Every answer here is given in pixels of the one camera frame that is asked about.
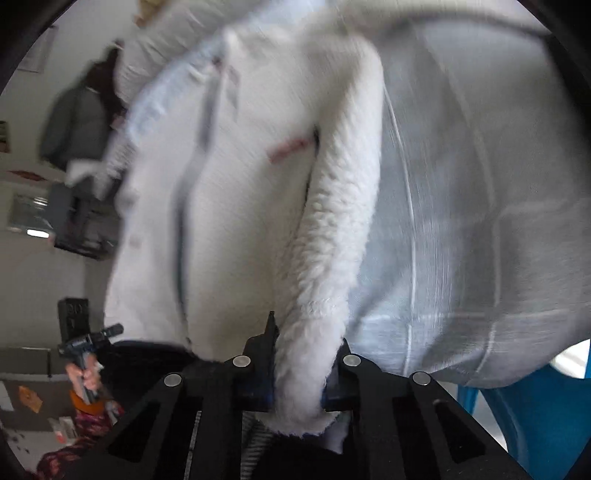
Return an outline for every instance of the hand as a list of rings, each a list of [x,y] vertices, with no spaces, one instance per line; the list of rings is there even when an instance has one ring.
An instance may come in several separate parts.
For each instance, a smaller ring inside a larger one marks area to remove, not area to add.
[[[84,386],[88,390],[97,391],[101,387],[100,383],[100,375],[98,369],[96,367],[97,360],[96,355],[93,353],[88,355],[86,358],[86,370],[82,371],[79,367],[75,364],[67,364],[66,365],[66,372],[68,377],[70,377],[70,381],[72,382],[72,387],[76,395],[80,398],[84,397],[84,393],[80,386],[79,378],[82,377],[84,379]]]

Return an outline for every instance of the orange cuff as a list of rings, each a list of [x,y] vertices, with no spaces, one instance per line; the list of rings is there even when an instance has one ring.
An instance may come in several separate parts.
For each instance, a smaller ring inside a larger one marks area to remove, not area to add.
[[[70,398],[72,399],[72,403],[76,410],[80,410],[82,413],[87,413],[88,415],[100,415],[105,411],[105,401],[99,400],[97,402],[91,403],[90,405],[86,405],[84,400],[82,400],[76,392],[70,390]]]

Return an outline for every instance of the orange paper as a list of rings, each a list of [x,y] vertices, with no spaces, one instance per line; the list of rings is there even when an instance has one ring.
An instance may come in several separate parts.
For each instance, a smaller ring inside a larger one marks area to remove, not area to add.
[[[23,405],[29,407],[35,413],[39,413],[41,405],[43,405],[43,401],[39,398],[39,395],[30,388],[23,387],[22,385],[18,387],[18,398],[20,398]]]

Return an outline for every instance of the silver screw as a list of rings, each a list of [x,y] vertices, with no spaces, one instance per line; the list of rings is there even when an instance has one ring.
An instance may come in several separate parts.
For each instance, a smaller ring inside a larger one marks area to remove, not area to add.
[[[343,363],[347,367],[358,367],[361,363],[361,359],[357,355],[346,355],[343,357]]]
[[[167,387],[176,387],[181,384],[183,377],[179,374],[169,374],[164,377],[164,385]]]
[[[415,372],[413,373],[413,382],[418,385],[429,385],[431,383],[431,375],[425,372]]]
[[[251,358],[246,355],[238,355],[238,356],[234,357],[234,360],[232,360],[232,363],[234,364],[235,367],[240,367],[240,368],[248,367],[248,365],[251,364]]]

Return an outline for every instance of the fluorescent light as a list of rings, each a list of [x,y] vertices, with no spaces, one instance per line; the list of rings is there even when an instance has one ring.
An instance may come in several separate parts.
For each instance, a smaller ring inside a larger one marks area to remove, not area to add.
[[[38,236],[39,238],[49,238],[49,233],[41,232],[40,230],[27,230],[27,235]]]

